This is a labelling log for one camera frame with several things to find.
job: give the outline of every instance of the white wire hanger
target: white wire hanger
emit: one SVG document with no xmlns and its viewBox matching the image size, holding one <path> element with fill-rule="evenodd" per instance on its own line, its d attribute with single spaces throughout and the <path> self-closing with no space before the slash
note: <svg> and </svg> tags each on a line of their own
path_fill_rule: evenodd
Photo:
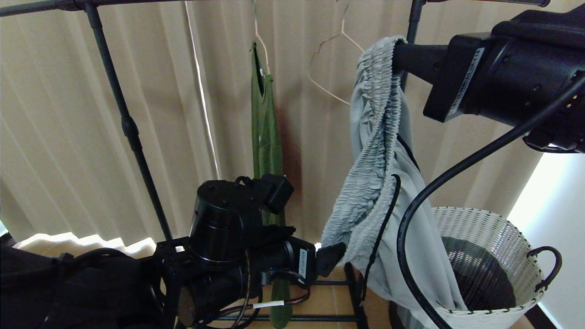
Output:
<svg viewBox="0 0 585 329">
<path fill-rule="evenodd" d="M 252 3 L 254 4 L 254 32 L 256 33 L 256 39 L 258 39 L 258 41 L 260 41 L 260 44 L 262 45 L 262 48 L 264 49 L 264 55 L 266 56 L 266 74 L 270 74 L 270 65 L 268 64 L 268 51 L 266 50 L 266 45 L 264 44 L 264 40 L 262 40 L 262 37 L 260 36 L 260 34 L 258 34 L 258 18 L 256 16 L 256 0 L 252 0 Z M 260 68 L 260 74 L 262 76 L 264 76 L 264 73 L 262 72 L 262 68 Z"/>
<path fill-rule="evenodd" d="M 347 2 L 347 5 L 345 6 L 345 9 L 343 10 L 343 17 L 341 20 L 341 32 L 338 35 L 334 35 L 332 37 L 330 37 L 329 39 L 326 39 L 325 41 L 321 42 L 319 44 L 319 48 L 317 49 L 316 52 L 313 53 L 313 56 L 311 56 L 311 60 L 309 61 L 309 70 L 308 70 L 308 74 L 307 76 L 309 77 L 309 80 L 315 84 L 315 86 L 319 87 L 322 91 L 326 92 L 327 94 L 333 96 L 335 99 L 337 99 L 340 102 L 343 102 L 347 105 L 349 105 L 349 102 L 339 98 L 338 96 L 334 95 L 332 92 L 330 92 L 329 90 L 323 88 L 323 86 L 321 86 L 319 83 L 317 83 L 315 80 L 313 80 L 313 78 L 311 78 L 311 64 L 313 63 L 313 59 L 315 58 L 315 56 L 321 51 L 321 47 L 325 44 L 328 43 L 329 41 L 336 39 L 338 37 L 344 37 L 347 40 L 349 40 L 354 46 L 356 46 L 362 53 L 364 52 L 363 48 L 357 44 L 357 42 L 355 42 L 350 36 L 348 36 L 345 33 L 345 14 L 347 13 L 347 9 L 349 8 L 349 1 Z"/>
</svg>

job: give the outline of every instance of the floor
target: floor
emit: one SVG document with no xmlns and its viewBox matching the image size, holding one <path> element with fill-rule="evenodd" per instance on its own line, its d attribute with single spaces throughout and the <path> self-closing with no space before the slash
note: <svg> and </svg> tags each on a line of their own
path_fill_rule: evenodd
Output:
<svg viewBox="0 0 585 329">
<path fill-rule="evenodd" d="M 49 242 L 49 241 L 34 241 L 27 245 L 22 245 L 21 249 L 29 252 L 38 253 L 46 256 L 59 256 L 62 252 L 69 252 L 73 255 L 80 255 L 84 252 L 102 247 L 99 244 L 79 245 L 73 241 Z M 154 251 L 152 246 L 145 246 L 144 248 L 132 251 L 131 254 L 135 258 L 145 257 L 151 255 Z M 345 273 L 343 268 L 338 267 L 333 270 L 331 275 L 327 277 L 328 280 L 345 280 Z M 293 286 L 291 288 L 292 296 L 300 296 L 303 291 Z M 264 288 L 264 296 L 270 296 L 270 286 Z M 391 328 L 390 320 L 388 318 L 388 301 L 378 297 L 371 290 L 367 292 L 367 298 L 364 302 L 364 309 L 368 318 L 368 324 L 371 329 Z M 267 309 L 263 309 L 260 314 L 266 314 Z M 352 304 L 349 298 L 347 286 L 312 286 L 311 297 L 303 304 L 293 307 L 294 314 L 353 314 Z M 231 326 L 231 322 L 216 321 L 211 323 L 215 327 Z M 270 329 L 272 326 L 269 322 L 256 321 L 252 323 L 249 328 L 266 328 Z M 287 328 L 290 329 L 306 329 L 306 328 L 322 328 L 322 329 L 352 329 L 357 328 L 355 323 L 311 323 L 311 322 L 289 322 Z M 526 317 L 522 317 L 511 329 L 534 329 Z"/>
</svg>

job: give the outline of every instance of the basket handle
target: basket handle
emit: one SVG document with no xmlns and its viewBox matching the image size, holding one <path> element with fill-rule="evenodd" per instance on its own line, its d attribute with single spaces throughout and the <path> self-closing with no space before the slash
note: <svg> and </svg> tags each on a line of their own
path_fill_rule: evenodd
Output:
<svg viewBox="0 0 585 329">
<path fill-rule="evenodd" d="M 552 282 L 552 280 L 554 280 L 556 275 L 559 274 L 560 267 L 563 265 L 563 257 L 560 255 L 560 252 L 556 248 L 553 248 L 551 246 L 542 246 L 542 247 L 533 249 L 526 254 L 526 257 L 536 256 L 541 251 L 550 251 L 555 255 L 555 266 L 553 267 L 550 274 L 546 277 L 546 279 L 544 279 L 543 281 L 541 281 L 540 283 L 538 283 L 536 285 L 536 287 L 534 288 L 534 292 L 537 292 L 542 287 L 544 287 L 545 291 L 546 291 L 548 289 L 549 284 Z"/>
</svg>

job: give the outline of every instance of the green garment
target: green garment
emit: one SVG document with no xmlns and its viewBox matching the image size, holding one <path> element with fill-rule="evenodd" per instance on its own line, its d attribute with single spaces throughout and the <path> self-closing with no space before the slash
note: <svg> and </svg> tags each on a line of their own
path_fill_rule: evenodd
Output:
<svg viewBox="0 0 585 329">
<path fill-rule="evenodd" d="M 283 150 L 278 136 L 278 125 L 272 96 L 272 76 L 262 76 L 262 64 L 258 58 L 256 43 L 252 46 L 252 154 L 254 177 L 264 174 L 283 174 Z M 284 211 L 280 215 L 262 212 L 264 225 L 284 226 Z M 290 299 L 289 283 L 275 280 L 272 283 L 272 300 Z M 270 308 L 272 326 L 281 329 L 287 326 L 293 313 L 291 305 Z"/>
</svg>

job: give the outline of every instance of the white woven basket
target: white woven basket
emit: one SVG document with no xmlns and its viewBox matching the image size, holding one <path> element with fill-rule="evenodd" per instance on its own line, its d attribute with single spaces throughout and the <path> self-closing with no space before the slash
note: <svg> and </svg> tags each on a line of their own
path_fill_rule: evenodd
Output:
<svg viewBox="0 0 585 329">
<path fill-rule="evenodd" d="M 437 309 L 453 329 L 509 328 L 541 300 L 560 269 L 556 249 L 532 250 L 515 226 L 486 210 L 440 207 L 433 212 L 459 290 L 470 309 Z M 536 254 L 543 250 L 557 257 L 546 279 L 536 261 Z M 397 314 L 406 328 L 436 328 L 423 310 L 398 306 Z"/>
</svg>

